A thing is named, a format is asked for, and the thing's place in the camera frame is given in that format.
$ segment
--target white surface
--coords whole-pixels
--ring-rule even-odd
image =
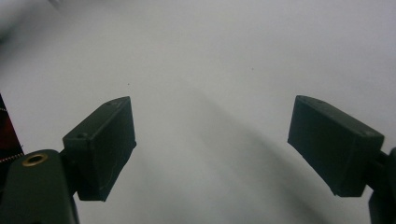
[[[332,196],[286,141],[304,94],[383,133],[384,151],[396,146],[395,9],[145,0],[59,16],[49,7],[47,29],[1,58],[0,92],[25,152],[62,150],[97,106],[131,96],[138,146],[106,203],[77,199],[81,223],[370,223],[369,189]]]

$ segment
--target black mount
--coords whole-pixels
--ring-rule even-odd
[[[396,223],[396,148],[384,135],[323,101],[297,96],[288,142],[340,197],[360,197],[368,185],[373,224]]]
[[[0,223],[78,224],[73,194],[105,201],[135,148],[131,100],[101,105],[64,137],[64,150],[39,150],[7,171]]]

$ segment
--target black plastic part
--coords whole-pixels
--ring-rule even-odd
[[[369,201],[372,224],[396,224],[396,204],[391,195],[374,192]]]
[[[0,205],[0,223],[78,224],[57,151],[40,150],[11,164]]]
[[[396,148],[390,152],[387,160],[387,176],[393,195],[393,200],[396,201]]]
[[[365,173],[365,180],[368,186],[375,191],[375,194],[388,198],[391,196],[391,187],[387,175],[387,163],[389,156],[384,152],[379,152],[376,158],[369,161]]]
[[[360,197],[384,135],[323,101],[297,96],[288,142],[341,197]]]
[[[83,201],[105,201],[135,146],[130,98],[101,105],[64,137],[71,188]]]

